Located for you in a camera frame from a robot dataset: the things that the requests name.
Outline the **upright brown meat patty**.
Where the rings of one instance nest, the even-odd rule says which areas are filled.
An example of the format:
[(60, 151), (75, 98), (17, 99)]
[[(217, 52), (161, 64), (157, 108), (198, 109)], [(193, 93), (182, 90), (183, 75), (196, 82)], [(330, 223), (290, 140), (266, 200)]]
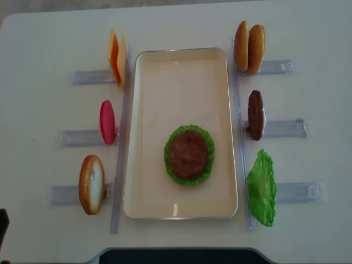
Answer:
[(258, 90), (253, 90), (250, 94), (247, 112), (250, 137), (259, 141), (262, 138), (265, 119), (262, 95)]

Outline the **brown bun half left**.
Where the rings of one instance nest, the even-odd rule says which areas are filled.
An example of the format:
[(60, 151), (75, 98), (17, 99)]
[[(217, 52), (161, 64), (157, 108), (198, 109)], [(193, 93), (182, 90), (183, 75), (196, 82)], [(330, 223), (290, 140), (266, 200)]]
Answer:
[(242, 21), (236, 31), (234, 40), (234, 59), (236, 67), (245, 72), (248, 69), (249, 28), (247, 21)]

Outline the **clear lettuce holder rail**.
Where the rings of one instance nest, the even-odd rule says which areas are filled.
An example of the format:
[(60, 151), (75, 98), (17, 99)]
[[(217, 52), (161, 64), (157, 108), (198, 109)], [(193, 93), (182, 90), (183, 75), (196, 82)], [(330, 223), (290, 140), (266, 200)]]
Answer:
[(278, 204), (319, 204), (327, 201), (326, 186), (323, 181), (277, 184), (276, 203)]

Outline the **orange cheese slice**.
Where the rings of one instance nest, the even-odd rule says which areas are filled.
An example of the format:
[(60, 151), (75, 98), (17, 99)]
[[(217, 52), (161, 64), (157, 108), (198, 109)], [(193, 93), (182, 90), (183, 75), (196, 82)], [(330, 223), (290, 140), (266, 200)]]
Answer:
[(123, 90), (125, 90), (125, 84), (126, 84), (125, 75), (126, 75), (127, 57), (128, 57), (127, 45), (125, 42), (123, 31), (121, 31), (119, 50), (117, 55), (117, 69), (118, 69), (118, 73), (120, 76), (120, 83)]
[(115, 32), (114, 28), (111, 28), (107, 58), (108, 58), (112, 73), (115, 77), (115, 81), (117, 83), (117, 86), (119, 86), (121, 83), (121, 79), (120, 79), (120, 75), (119, 75), (118, 67), (117, 67), (118, 51), (119, 51), (119, 44), (118, 44), (116, 32)]

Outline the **clear long rail right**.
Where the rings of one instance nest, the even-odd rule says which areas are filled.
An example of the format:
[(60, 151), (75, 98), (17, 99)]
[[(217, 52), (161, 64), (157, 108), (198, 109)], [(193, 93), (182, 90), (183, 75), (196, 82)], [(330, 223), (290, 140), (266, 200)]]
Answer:
[(239, 96), (239, 86), (238, 86), (238, 72), (237, 66), (234, 58), (234, 38), (232, 38), (232, 78), (233, 78), (233, 90), (235, 93), (235, 106), (237, 113), (237, 135), (238, 135), (238, 147), (240, 153), (240, 166), (241, 166), (241, 175), (243, 180), (243, 194), (244, 194), (244, 209), (245, 209), (245, 218), (246, 218), (246, 227), (248, 231), (252, 231), (252, 220), (251, 213), (248, 205), (248, 187), (247, 187), (247, 169), (246, 169), (246, 154), (245, 147), (243, 142), (243, 130), (242, 130), (242, 119), (241, 119), (241, 107), (240, 107), (240, 96)]

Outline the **upright green lettuce leaf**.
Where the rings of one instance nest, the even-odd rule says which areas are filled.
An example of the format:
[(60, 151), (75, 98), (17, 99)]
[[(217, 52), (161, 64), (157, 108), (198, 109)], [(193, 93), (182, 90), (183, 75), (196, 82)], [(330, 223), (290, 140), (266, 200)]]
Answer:
[(272, 227), (276, 215), (277, 183), (273, 161), (265, 150), (259, 150), (255, 163), (247, 176), (249, 209), (264, 226)]

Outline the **brown bun half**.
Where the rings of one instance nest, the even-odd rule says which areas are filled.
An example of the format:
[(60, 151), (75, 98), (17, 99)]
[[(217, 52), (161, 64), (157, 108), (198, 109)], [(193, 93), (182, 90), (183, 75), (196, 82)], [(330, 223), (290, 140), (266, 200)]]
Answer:
[(265, 30), (262, 25), (254, 25), (249, 32), (248, 69), (250, 75), (256, 75), (263, 61), (266, 44)]
[(234, 40), (234, 59), (236, 67), (245, 72), (248, 69), (249, 28), (247, 21), (242, 21), (236, 31)]

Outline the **clear tomato holder rail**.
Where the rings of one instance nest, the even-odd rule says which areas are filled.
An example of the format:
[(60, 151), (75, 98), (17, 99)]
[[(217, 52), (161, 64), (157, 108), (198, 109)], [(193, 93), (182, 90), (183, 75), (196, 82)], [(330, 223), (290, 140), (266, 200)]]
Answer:
[(104, 146), (99, 130), (63, 130), (59, 138), (60, 147)]

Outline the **brown bun half right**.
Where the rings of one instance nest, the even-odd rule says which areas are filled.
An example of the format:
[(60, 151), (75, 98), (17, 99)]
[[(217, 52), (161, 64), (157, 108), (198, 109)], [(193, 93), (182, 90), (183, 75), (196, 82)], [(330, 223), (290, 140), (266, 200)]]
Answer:
[(266, 44), (265, 30), (262, 25), (254, 25), (249, 32), (248, 69), (250, 75), (256, 75), (263, 61)]

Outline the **red tomato slice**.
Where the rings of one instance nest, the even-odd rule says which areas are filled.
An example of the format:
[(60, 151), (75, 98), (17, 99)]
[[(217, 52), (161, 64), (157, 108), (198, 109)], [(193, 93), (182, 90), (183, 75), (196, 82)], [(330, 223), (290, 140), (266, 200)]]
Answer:
[(111, 145), (115, 140), (115, 117), (110, 100), (101, 104), (100, 129), (105, 144)]

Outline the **cream rectangular tray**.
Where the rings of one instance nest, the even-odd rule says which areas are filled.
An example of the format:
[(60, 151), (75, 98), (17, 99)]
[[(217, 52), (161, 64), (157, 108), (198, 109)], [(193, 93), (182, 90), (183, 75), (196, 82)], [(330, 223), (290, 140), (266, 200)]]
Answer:
[[(211, 175), (188, 187), (167, 174), (164, 147), (198, 125), (215, 144)], [(220, 48), (138, 55), (123, 207), (132, 219), (230, 218), (238, 209), (227, 59)]]

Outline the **clear patty holder rail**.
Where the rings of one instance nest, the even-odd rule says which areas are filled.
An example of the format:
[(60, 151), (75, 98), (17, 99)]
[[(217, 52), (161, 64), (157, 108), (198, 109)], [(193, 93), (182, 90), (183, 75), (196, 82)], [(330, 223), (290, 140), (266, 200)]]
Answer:
[(312, 136), (313, 133), (309, 119), (267, 120), (261, 138), (305, 138)]

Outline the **dark object left edge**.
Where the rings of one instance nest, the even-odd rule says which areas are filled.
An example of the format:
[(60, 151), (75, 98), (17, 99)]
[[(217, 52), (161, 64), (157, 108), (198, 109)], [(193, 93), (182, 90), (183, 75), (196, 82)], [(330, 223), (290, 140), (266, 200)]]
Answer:
[(2, 247), (3, 239), (9, 226), (9, 217), (6, 209), (0, 209), (0, 248)]

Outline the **brown meat patty on tray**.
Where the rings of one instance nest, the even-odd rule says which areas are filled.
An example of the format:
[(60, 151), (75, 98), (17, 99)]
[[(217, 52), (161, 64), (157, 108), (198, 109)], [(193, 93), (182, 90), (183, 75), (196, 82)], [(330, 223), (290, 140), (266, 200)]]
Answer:
[(204, 138), (197, 130), (177, 134), (169, 148), (169, 163), (180, 179), (194, 179), (207, 167), (209, 154)]

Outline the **lettuce leaf on tray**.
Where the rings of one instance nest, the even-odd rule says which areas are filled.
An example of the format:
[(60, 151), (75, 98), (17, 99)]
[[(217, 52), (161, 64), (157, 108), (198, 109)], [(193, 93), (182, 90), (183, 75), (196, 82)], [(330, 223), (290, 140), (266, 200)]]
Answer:
[[(208, 160), (208, 164), (206, 169), (196, 178), (194, 179), (180, 179), (178, 178), (175, 173), (173, 172), (171, 165), (169, 163), (169, 148), (171, 145), (171, 142), (173, 140), (173, 138), (177, 135), (182, 133), (183, 131), (186, 130), (197, 130), (202, 137), (205, 140), (207, 149), (208, 149), (208, 154), (209, 154), (209, 160)], [(180, 127), (178, 127), (174, 132), (172, 132), (171, 136), (169, 137), (165, 147), (164, 147), (164, 162), (165, 162), (165, 166), (166, 166), (166, 171), (167, 174), (173, 179), (173, 181), (175, 181), (176, 183), (180, 184), (180, 185), (185, 185), (188, 187), (194, 187), (197, 186), (201, 183), (203, 183), (204, 181), (206, 181), (209, 176), (211, 175), (211, 169), (212, 169), (212, 165), (213, 162), (215, 160), (215, 143), (211, 137), (211, 135), (209, 134), (208, 131), (204, 130), (202, 127), (198, 126), (198, 125), (182, 125)]]

